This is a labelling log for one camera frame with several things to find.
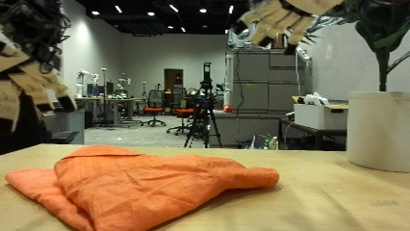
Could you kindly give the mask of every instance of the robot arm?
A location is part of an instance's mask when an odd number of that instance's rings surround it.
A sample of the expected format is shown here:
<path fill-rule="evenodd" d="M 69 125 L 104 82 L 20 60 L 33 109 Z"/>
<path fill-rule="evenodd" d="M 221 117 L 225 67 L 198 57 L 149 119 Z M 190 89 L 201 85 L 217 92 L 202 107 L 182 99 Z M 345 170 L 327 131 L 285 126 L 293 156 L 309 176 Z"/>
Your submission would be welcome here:
<path fill-rule="evenodd" d="M 0 7 L 0 130 L 13 132 L 19 96 L 31 96 L 41 111 L 53 110 L 46 89 L 66 112 L 77 110 L 68 88 L 58 81 L 60 49 L 69 20 L 60 1 L 9 0 Z"/>
<path fill-rule="evenodd" d="M 258 22 L 251 43 L 266 46 L 277 33 L 291 30 L 286 54 L 291 54 L 310 27 L 314 15 L 322 15 L 343 0 L 265 0 L 246 12 L 232 30 L 240 34 L 251 23 Z"/>

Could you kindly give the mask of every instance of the wooden table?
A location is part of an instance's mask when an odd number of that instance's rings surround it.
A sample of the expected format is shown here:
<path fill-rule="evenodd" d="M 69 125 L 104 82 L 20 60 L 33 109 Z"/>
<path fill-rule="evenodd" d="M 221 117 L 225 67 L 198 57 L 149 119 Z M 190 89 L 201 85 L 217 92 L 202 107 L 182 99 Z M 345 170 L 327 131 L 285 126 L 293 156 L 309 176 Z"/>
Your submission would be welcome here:
<path fill-rule="evenodd" d="M 4 175 L 50 168 L 80 145 L 41 144 L 0 156 L 0 229 L 70 230 L 27 199 Z M 232 158 L 246 167 L 274 167 L 274 190 L 229 191 L 154 230 L 410 230 L 410 174 L 359 167 L 345 152 L 129 147 L 140 153 Z"/>

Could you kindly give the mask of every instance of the dark ceiling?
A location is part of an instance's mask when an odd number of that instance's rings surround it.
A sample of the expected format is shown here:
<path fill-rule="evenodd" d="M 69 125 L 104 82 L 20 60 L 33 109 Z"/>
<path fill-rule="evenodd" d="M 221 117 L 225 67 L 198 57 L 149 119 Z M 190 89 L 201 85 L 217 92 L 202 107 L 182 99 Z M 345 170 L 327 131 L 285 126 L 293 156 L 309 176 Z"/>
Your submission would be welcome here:
<path fill-rule="evenodd" d="M 77 2 L 85 6 L 85 13 L 90 18 L 105 20 L 118 31 L 133 36 L 224 35 L 225 30 L 250 7 L 250 0 L 77 0 Z M 202 7 L 206 8 L 205 13 L 200 12 Z M 93 15 L 93 11 L 100 12 L 100 15 Z"/>

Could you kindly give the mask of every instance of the orange towel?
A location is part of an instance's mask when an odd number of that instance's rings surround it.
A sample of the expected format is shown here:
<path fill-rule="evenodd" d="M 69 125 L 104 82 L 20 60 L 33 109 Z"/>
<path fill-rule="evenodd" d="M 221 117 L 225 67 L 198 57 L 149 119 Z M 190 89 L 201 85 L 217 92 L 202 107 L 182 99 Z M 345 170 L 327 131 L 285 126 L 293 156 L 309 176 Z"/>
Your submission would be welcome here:
<path fill-rule="evenodd" d="M 113 231 L 148 230 L 225 190 L 271 188 L 278 179 L 274 169 L 245 168 L 226 158 L 140 155 L 106 145 L 80 148 L 53 172 L 7 175 L 11 185 L 73 227 Z"/>

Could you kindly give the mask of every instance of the white wall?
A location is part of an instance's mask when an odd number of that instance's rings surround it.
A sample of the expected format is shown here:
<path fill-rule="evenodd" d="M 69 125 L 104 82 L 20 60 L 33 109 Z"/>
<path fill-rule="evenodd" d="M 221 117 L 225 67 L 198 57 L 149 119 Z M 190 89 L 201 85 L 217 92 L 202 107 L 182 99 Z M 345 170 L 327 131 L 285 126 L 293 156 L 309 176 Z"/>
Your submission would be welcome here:
<path fill-rule="evenodd" d="M 72 22 L 62 42 L 62 81 L 72 94 L 76 93 L 77 73 L 81 69 L 100 74 L 98 85 L 104 85 L 101 67 L 106 68 L 106 81 L 121 78 L 121 44 L 118 31 L 102 20 L 90 19 L 85 8 L 73 0 L 62 0 L 62 12 Z"/>
<path fill-rule="evenodd" d="M 355 30 L 355 24 L 325 27 L 311 45 L 313 90 L 330 99 L 347 99 L 350 91 L 378 91 L 375 55 Z M 406 36 L 391 53 L 391 62 L 410 50 Z M 389 75 L 387 91 L 409 91 L 410 59 Z"/>
<path fill-rule="evenodd" d="M 142 82 L 146 90 L 156 84 L 164 86 L 164 69 L 184 70 L 184 86 L 200 88 L 204 79 L 204 63 L 212 63 L 213 86 L 224 82 L 225 48 L 228 35 L 164 35 L 157 37 L 132 37 L 122 35 L 122 66 L 129 95 L 142 95 Z"/>
<path fill-rule="evenodd" d="M 64 82 L 76 93 L 77 72 L 85 69 L 116 81 L 125 73 L 132 79 L 128 92 L 136 97 L 156 84 L 164 85 L 164 68 L 184 70 L 185 87 L 198 88 L 204 78 L 204 63 L 212 63 L 213 84 L 224 82 L 225 49 L 228 36 L 164 35 L 132 37 L 121 34 L 101 20 L 85 16 L 84 7 L 72 0 L 62 0 L 62 10 L 72 20 L 62 43 Z M 325 27 L 310 46 L 302 45 L 313 57 L 313 90 L 330 99 L 347 99 L 350 91 L 378 90 L 378 65 L 374 53 L 359 36 L 354 24 Z M 410 50 L 405 37 L 391 54 L 391 62 Z M 387 90 L 409 91 L 407 66 L 410 59 L 391 72 Z"/>

